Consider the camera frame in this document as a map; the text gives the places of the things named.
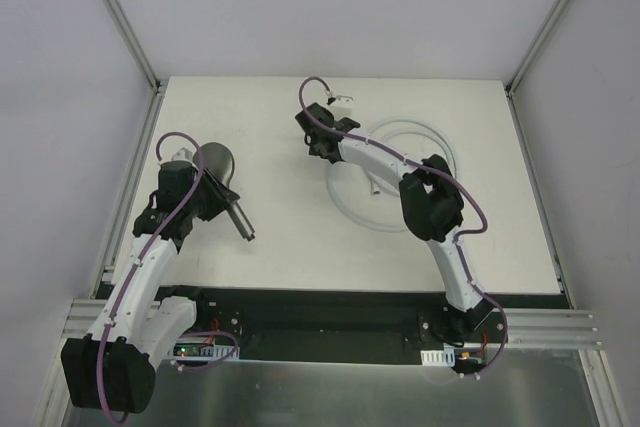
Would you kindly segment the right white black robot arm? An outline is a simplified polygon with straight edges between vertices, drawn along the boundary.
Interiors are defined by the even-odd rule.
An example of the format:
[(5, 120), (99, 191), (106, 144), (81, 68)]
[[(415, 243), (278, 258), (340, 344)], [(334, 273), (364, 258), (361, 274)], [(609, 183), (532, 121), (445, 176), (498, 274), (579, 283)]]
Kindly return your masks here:
[(432, 324), (432, 335), (456, 347), (481, 335), (495, 307), (466, 259), (461, 237), (467, 233), (462, 211), (468, 192), (446, 160), (437, 154), (421, 162), (407, 159), (367, 138), (356, 121), (337, 120), (317, 103), (302, 108), (295, 120), (311, 156), (360, 167), (398, 191), (405, 226), (427, 243), (445, 287), (446, 311)]

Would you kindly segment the grey shower head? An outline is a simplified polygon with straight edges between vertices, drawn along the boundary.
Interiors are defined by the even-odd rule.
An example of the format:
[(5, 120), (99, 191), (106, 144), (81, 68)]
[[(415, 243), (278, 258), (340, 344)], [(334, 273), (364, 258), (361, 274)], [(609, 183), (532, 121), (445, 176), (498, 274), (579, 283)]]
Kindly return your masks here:
[[(197, 166), (202, 166), (204, 171), (210, 170), (222, 183), (231, 189), (231, 180), (235, 174), (236, 162), (228, 147), (219, 142), (208, 142), (199, 148), (194, 154), (193, 160)], [(251, 242), (255, 239), (255, 229), (241, 208), (239, 201), (224, 211), (229, 215), (241, 237), (247, 242)]]

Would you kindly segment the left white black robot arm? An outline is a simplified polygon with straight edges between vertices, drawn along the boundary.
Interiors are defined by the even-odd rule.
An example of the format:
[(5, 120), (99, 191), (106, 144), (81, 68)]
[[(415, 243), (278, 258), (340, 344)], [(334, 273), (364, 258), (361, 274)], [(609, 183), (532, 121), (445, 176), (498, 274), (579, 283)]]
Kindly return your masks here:
[(229, 211), (239, 195), (209, 169), (188, 160), (160, 166), (157, 187), (135, 219), (127, 271), (87, 333), (70, 338), (61, 362), (74, 406), (124, 415), (150, 403), (159, 365), (178, 338), (204, 334), (210, 310), (187, 297), (162, 300), (150, 312), (160, 283), (195, 221)]

